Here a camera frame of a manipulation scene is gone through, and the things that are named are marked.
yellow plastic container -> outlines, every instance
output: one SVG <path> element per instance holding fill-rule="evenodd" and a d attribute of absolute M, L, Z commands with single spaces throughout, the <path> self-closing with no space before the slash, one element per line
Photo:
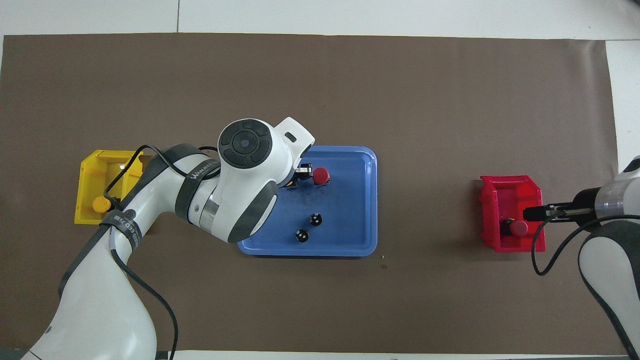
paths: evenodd
<path fill-rule="evenodd" d="M 135 151 L 96 150 L 80 164 L 80 180 L 76 199 L 76 224 L 97 225 L 108 211 L 108 200 L 104 189 L 124 169 Z M 109 195 L 124 199 L 142 176 L 140 155 Z"/>

yellow round object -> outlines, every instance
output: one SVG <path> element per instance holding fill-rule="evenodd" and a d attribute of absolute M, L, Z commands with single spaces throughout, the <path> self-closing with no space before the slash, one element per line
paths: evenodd
<path fill-rule="evenodd" d="M 111 203 L 104 196 L 98 196 L 93 200 L 93 210 L 96 213 L 104 214 L 111 209 Z"/>

blue tray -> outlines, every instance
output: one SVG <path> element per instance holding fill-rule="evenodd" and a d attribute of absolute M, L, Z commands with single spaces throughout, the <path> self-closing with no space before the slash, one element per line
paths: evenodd
<path fill-rule="evenodd" d="M 249 255 L 367 256 L 378 246 L 378 169 L 376 155 L 366 147 L 313 146 L 301 163 L 329 170 L 331 181 L 314 186 L 299 181 L 295 189 L 278 189 L 271 216 L 250 238 L 238 243 Z M 320 213 L 323 223 L 311 226 Z M 300 243 L 296 231 L 306 229 Z"/>

red plastic container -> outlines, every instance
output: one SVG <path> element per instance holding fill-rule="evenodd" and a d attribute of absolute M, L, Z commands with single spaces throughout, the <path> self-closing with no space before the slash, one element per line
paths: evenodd
<path fill-rule="evenodd" d="M 540 222 L 522 218 L 522 210 L 542 205 L 542 192 L 529 176 L 481 176 L 483 225 L 480 237 L 496 252 L 530 252 L 533 235 Z M 536 242 L 536 251 L 547 249 L 545 231 Z"/>

velcro strap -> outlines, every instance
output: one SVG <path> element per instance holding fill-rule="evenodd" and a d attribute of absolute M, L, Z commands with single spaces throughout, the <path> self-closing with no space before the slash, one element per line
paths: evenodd
<path fill-rule="evenodd" d="M 136 223 L 132 217 L 135 217 L 135 212 L 127 210 L 123 213 L 119 210 L 111 210 L 100 224 L 113 225 L 116 229 L 120 230 L 124 236 L 129 239 L 131 244 L 131 250 L 136 250 L 140 241 L 142 240 L 142 232 L 140 226 Z"/>
<path fill-rule="evenodd" d="M 178 197 L 175 199 L 175 214 L 178 215 L 179 218 L 186 220 L 189 224 L 192 224 L 192 222 L 189 221 L 189 207 L 191 206 L 191 201 L 193 200 L 200 183 L 204 180 L 204 177 L 219 168 L 219 161 L 208 159 L 198 164 L 198 166 L 189 172 L 189 176 L 184 178 L 180 191 L 178 191 Z"/>

